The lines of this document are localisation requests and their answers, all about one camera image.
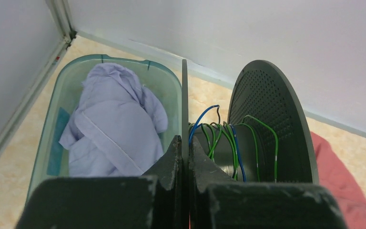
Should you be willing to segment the black cable spool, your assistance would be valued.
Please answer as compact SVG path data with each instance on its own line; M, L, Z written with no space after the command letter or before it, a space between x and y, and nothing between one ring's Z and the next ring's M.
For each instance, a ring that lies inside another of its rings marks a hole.
M226 121L189 124L206 155L239 182L319 182L311 134L300 101L273 63L254 60L239 73Z

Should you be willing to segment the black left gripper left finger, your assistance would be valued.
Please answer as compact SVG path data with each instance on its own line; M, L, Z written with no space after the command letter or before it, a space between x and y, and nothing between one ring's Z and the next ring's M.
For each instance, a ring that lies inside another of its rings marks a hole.
M156 176L164 189L172 190L181 185L182 166L182 139L175 135L166 153L143 176Z

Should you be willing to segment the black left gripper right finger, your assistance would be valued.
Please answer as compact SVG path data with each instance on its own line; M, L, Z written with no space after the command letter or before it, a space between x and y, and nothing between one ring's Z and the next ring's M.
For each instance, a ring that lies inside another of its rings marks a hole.
M193 180L194 190L204 193L211 184L234 182L234 180L222 171L204 152L200 141L193 137L189 145L188 167L190 179Z

